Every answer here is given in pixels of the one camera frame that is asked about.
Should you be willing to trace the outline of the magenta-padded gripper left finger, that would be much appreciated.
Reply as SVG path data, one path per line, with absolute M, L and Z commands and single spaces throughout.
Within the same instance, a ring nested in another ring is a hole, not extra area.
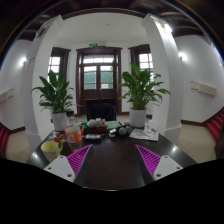
M 87 145 L 69 156 L 57 157 L 44 170 L 77 185 L 82 185 L 92 154 L 93 145 Z

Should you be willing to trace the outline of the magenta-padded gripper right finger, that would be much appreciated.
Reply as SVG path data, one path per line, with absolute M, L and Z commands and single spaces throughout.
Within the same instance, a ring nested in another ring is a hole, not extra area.
M 159 156 L 151 150 L 136 145 L 137 158 L 140 160 L 140 170 L 145 184 L 160 180 L 182 169 L 175 160 L 168 155 Z

